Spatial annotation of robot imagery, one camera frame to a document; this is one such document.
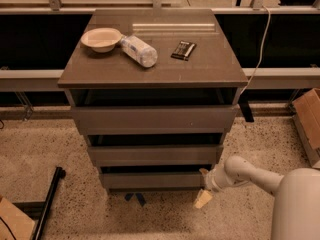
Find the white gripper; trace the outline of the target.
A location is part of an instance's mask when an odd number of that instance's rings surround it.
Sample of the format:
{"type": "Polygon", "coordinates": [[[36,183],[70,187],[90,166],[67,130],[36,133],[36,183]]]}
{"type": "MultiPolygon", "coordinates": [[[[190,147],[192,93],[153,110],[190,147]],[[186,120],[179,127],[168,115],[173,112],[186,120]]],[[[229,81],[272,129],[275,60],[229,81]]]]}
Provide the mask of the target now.
{"type": "MultiPolygon", "coordinates": [[[[221,192],[226,188],[226,173],[223,167],[215,167],[212,170],[205,168],[199,169],[204,177],[205,187],[212,192],[221,192]]],[[[194,201],[194,207],[197,209],[202,208],[212,198],[213,195],[210,191],[201,189],[194,201]]]]}

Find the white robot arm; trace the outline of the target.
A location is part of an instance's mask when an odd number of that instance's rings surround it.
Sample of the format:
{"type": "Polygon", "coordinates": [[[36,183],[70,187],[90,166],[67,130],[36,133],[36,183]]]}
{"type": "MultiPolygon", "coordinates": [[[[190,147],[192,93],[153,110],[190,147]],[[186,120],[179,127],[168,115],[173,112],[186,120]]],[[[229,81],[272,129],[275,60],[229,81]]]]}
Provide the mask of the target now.
{"type": "Polygon", "coordinates": [[[195,199],[195,208],[201,209],[215,192],[252,183],[274,197],[270,240],[320,240],[319,170],[298,168],[280,175],[231,156],[223,166],[200,172],[204,188],[195,199]]]}

